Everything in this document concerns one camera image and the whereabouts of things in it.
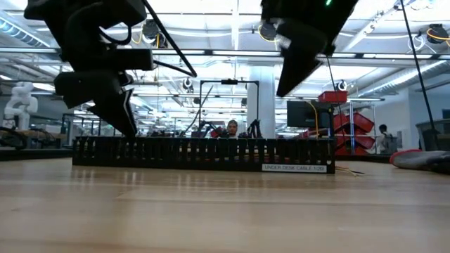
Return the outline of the small red storage bin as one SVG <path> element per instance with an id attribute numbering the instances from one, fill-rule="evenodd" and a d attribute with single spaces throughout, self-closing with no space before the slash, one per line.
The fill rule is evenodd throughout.
<path id="1" fill-rule="evenodd" d="M 318 102 L 321 103 L 346 103 L 347 91 L 324 91 L 318 96 Z"/>

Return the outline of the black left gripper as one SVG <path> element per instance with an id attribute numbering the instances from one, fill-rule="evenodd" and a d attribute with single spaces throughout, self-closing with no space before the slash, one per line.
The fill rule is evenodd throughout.
<path id="1" fill-rule="evenodd" d="M 53 81 L 56 94 L 63 97 L 68 108 L 90 100 L 88 108 L 127 138 L 137 134 L 134 114 L 130 106 L 133 89 L 123 86 L 134 79 L 125 72 L 123 53 L 118 44 L 128 44 L 130 38 L 118 41 L 109 38 L 105 43 L 104 29 L 121 22 L 130 25 L 126 10 L 45 10 L 44 22 L 60 46 L 60 56 L 71 72 L 60 73 Z"/>

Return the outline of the wooden background table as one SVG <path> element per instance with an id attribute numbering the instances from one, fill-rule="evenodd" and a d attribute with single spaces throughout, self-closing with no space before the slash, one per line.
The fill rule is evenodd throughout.
<path id="1" fill-rule="evenodd" d="M 0 147 L 24 149 L 60 149 L 66 134 L 52 134 L 44 129 L 17 130 L 0 126 Z"/>

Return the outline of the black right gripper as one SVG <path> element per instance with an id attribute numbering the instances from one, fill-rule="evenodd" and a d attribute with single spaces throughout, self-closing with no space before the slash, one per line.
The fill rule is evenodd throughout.
<path id="1" fill-rule="evenodd" d="M 262 0 L 262 20 L 277 24 L 283 68 L 276 95 L 288 95 L 330 55 L 359 0 Z"/>

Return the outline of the white wall box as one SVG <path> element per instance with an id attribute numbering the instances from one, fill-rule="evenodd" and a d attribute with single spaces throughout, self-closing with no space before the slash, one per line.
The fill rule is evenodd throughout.
<path id="1" fill-rule="evenodd" d="M 398 150 L 405 150 L 410 147 L 409 132 L 407 129 L 397 129 L 396 137 Z"/>

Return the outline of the metal shelf rack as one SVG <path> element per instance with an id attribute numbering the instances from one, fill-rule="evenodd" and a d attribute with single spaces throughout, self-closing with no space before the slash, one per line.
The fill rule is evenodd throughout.
<path id="1" fill-rule="evenodd" d="M 369 150 L 366 150 L 368 152 L 367 155 L 375 155 L 378 153 L 378 147 L 376 144 L 378 133 L 377 126 L 375 123 L 375 107 L 378 103 L 383 102 L 384 98 L 349 98 L 345 104 L 339 105 L 336 107 L 336 115 L 339 114 L 345 114 L 350 116 L 350 129 L 351 133 L 347 134 L 345 131 L 342 131 L 341 133 L 335 133 L 335 136 L 337 135 L 350 135 L 351 137 L 355 137 L 356 135 L 365 135 L 370 136 L 375 139 L 375 143 L 373 147 Z M 360 131 L 354 131 L 354 125 L 353 125 L 353 114 L 355 112 L 358 112 L 362 114 L 363 116 L 369 118 L 374 122 L 374 127 L 371 132 L 369 133 L 362 133 Z M 354 141 L 352 141 L 352 152 L 354 152 Z"/>

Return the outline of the black monitor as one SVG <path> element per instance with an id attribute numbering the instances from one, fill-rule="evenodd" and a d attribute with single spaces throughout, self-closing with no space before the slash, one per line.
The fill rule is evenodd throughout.
<path id="1" fill-rule="evenodd" d="M 328 128 L 334 108 L 329 103 L 289 100 L 287 102 L 287 125 L 302 128 Z"/>

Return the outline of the black slotted cable tray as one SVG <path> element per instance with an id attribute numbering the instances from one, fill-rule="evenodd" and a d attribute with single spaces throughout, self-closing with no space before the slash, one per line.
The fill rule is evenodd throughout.
<path id="1" fill-rule="evenodd" d="M 205 171 L 335 173 L 331 138 L 78 137 L 77 166 Z"/>

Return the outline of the black background gantry frame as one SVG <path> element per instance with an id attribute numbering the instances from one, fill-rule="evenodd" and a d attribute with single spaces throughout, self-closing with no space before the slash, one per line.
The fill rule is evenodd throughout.
<path id="1" fill-rule="evenodd" d="M 245 81 L 245 80 L 237 80 L 237 79 L 200 80 L 200 94 L 199 94 L 200 99 L 202 98 L 203 84 L 205 84 L 205 83 L 220 83 L 220 84 L 225 84 L 225 85 L 237 85 L 239 83 L 254 84 L 257 87 L 257 95 L 256 95 L 256 98 L 257 98 L 256 112 L 257 112 L 257 114 L 256 114 L 255 120 L 259 122 L 259 124 L 255 130 L 256 137 L 254 137 L 254 138 L 262 138 L 262 133 L 261 133 L 261 129 L 260 129 L 260 119 L 259 119 L 259 81 L 257 81 L 257 80 Z M 202 111 L 203 102 L 199 105 L 199 112 Z"/>

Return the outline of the person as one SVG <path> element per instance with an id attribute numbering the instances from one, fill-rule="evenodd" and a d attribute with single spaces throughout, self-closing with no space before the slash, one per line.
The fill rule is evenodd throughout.
<path id="1" fill-rule="evenodd" d="M 232 119 L 228 122 L 227 128 L 226 128 L 227 134 L 229 138 L 237 138 L 238 134 L 238 123 L 236 120 Z"/>
<path id="2" fill-rule="evenodd" d="M 392 155 L 397 151 L 397 138 L 387 131 L 387 126 L 379 126 L 380 135 L 376 144 L 381 155 Z"/>

